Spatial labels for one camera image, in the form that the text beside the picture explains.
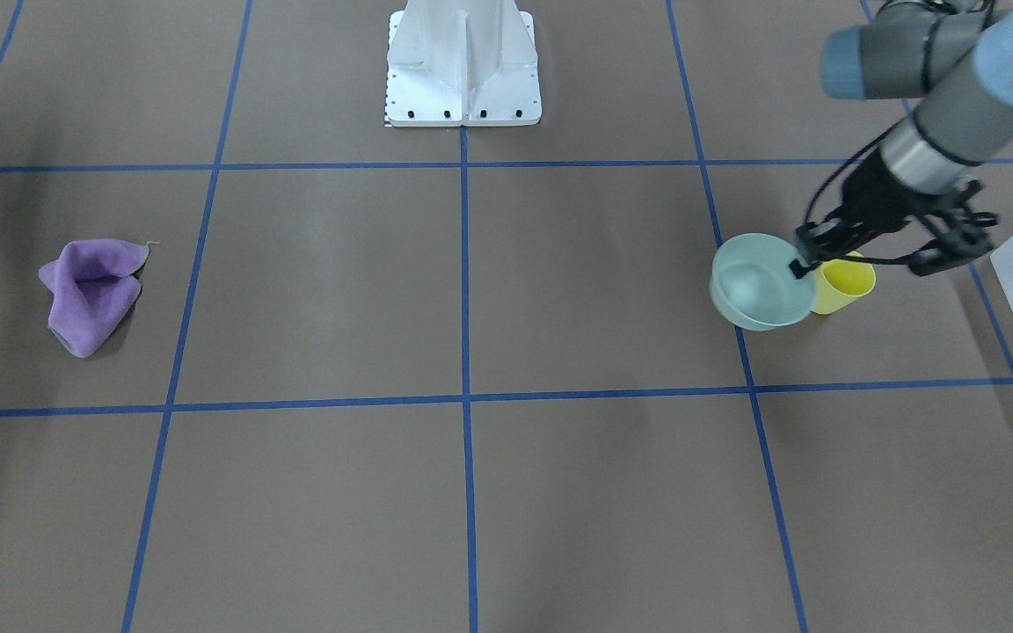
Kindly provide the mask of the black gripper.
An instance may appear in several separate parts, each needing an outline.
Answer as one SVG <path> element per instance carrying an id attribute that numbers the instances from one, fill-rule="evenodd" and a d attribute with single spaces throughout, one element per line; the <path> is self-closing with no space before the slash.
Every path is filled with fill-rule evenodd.
<path id="1" fill-rule="evenodd" d="M 793 233 L 798 255 L 789 265 L 791 275 L 803 280 L 832 261 L 865 263 L 852 252 L 911 222 L 929 234 L 929 241 L 908 253 L 909 272 L 929 276 L 964 267 L 995 249 L 990 229 L 1000 217 L 970 205 L 981 191 L 977 178 L 961 178 L 944 186 L 943 193 L 922 193 L 899 180 L 883 157 L 869 156 L 844 180 L 834 219 L 805 222 Z"/>

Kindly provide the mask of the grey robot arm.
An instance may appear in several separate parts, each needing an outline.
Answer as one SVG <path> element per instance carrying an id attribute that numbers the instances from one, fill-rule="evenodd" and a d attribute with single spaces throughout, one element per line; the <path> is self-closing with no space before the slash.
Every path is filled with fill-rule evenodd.
<path id="1" fill-rule="evenodd" d="M 1013 8 L 994 1 L 887 1 L 875 19 L 833 32 L 820 58 L 827 95 L 912 99 L 911 113 L 853 153 L 827 183 L 840 185 L 832 212 L 805 206 L 793 233 L 791 275 L 804 278 L 915 223 L 927 244 L 889 258 L 917 276 L 972 263 L 994 249 L 998 223 L 978 212 L 980 167 L 1013 143 Z"/>

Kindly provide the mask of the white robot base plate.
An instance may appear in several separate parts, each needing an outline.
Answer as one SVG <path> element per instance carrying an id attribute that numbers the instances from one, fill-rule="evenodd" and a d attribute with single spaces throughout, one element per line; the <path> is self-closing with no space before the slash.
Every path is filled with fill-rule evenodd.
<path id="1" fill-rule="evenodd" d="M 514 1 L 409 1 L 389 17 L 391 127 L 534 126 L 543 118 L 534 17 Z"/>

